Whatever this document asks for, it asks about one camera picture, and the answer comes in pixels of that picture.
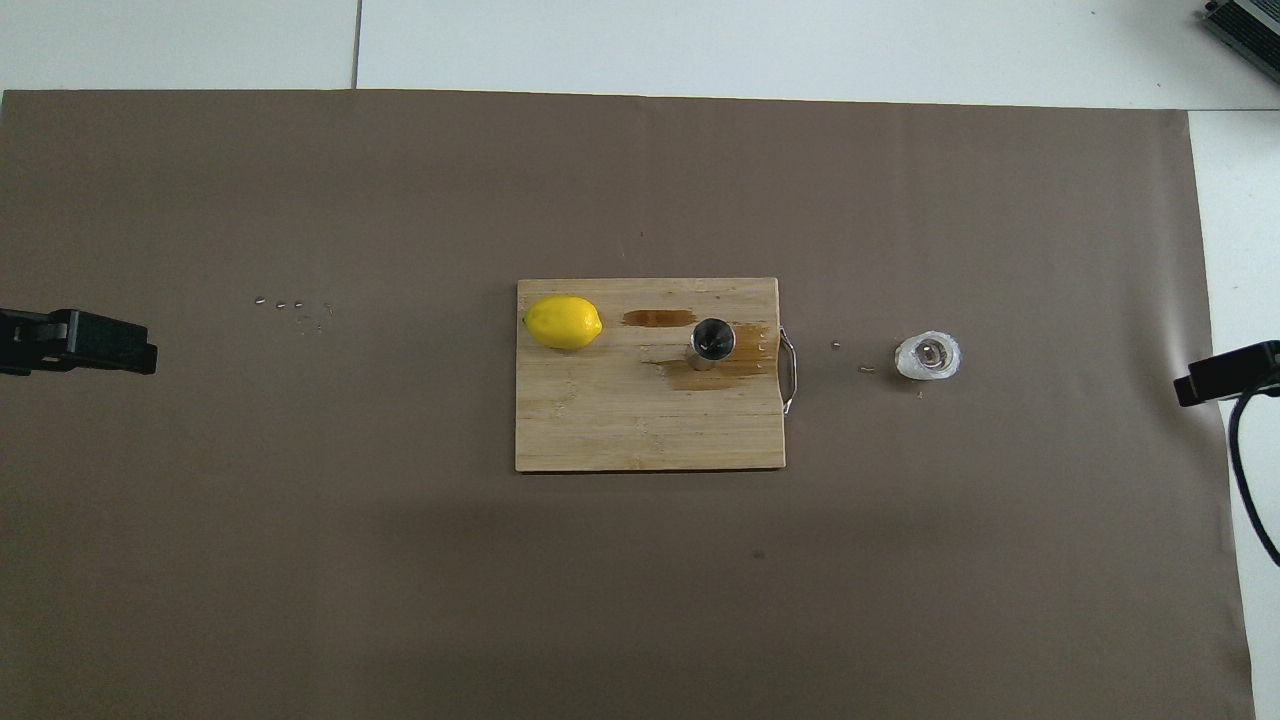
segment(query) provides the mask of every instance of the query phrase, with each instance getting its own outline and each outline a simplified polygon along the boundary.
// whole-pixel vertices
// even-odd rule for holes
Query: black clamp
[[[150,375],[156,372],[156,346],[147,343],[142,325],[83,310],[45,315],[0,307],[0,374],[73,368]]]
[[[1187,369],[1190,374],[1174,380],[1174,392],[1183,407],[1210,400],[1230,400],[1251,388],[1280,397],[1280,340],[1206,357]]]

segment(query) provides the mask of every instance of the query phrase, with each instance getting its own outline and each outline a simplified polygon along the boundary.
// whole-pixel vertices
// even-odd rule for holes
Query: black cable
[[[1262,527],[1262,519],[1258,518],[1258,509],[1253,506],[1253,496],[1249,495],[1249,484],[1244,480],[1244,462],[1240,461],[1240,415],[1244,414],[1244,406],[1249,404],[1249,398],[1257,395],[1258,391],[1277,380],[1280,380],[1280,372],[1265,375],[1235,400],[1235,407],[1231,407],[1231,419],[1226,424],[1226,446],[1231,455],[1231,470],[1235,471],[1235,484],[1240,488],[1240,500],[1244,501],[1244,511],[1249,515],[1249,524],[1253,525],[1253,532],[1258,534],[1258,539],[1262,541],[1262,547],[1267,550],[1271,561],[1276,566],[1280,566],[1280,550],[1276,550],[1276,543],[1271,542],[1271,536]]]

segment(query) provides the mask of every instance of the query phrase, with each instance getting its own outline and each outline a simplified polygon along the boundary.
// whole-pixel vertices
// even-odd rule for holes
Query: black device
[[[156,346],[142,325],[83,310],[28,313],[0,307],[0,373],[65,373],[73,368],[156,372]]]
[[[1244,479],[1244,462],[1240,460],[1240,416],[1244,415],[1244,407],[1256,395],[1280,397],[1280,340],[1268,340],[1206,357],[1192,363],[1187,369],[1190,372],[1189,375],[1174,380],[1174,392],[1178,393],[1178,404],[1183,407],[1208,400],[1236,398],[1235,406],[1231,407],[1231,418],[1226,423],[1226,448],[1231,456],[1231,470],[1235,473],[1235,484],[1240,489],[1240,500],[1244,502],[1244,511],[1249,516],[1253,532],[1257,533],[1271,561],[1280,566],[1280,550],[1262,527],[1262,518],[1258,516],[1253,495],[1249,493],[1249,483]]]
[[[1280,0],[1211,0],[1201,26],[1280,82]]]
[[[1280,370],[1280,340],[1268,340],[1192,363],[1190,373],[1174,380],[1178,404],[1183,407],[1210,400],[1239,397],[1254,382]],[[1254,392],[1280,397],[1280,379]]]

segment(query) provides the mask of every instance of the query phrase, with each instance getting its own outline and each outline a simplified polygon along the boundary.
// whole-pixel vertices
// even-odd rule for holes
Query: stainless steel cup
[[[695,370],[710,370],[733,352],[736,343],[737,337],[732,325],[719,318],[707,318],[694,325],[694,332],[689,336],[689,347],[685,350],[685,360]]]

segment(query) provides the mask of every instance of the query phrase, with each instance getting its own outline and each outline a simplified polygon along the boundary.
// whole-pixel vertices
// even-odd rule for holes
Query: metal cup
[[[913,380],[942,380],[960,369],[960,343],[938,331],[909,337],[893,352],[897,372]]]
[[[685,360],[695,370],[710,370],[733,352],[737,337],[733,328],[719,318],[707,318],[694,327],[689,336]]]

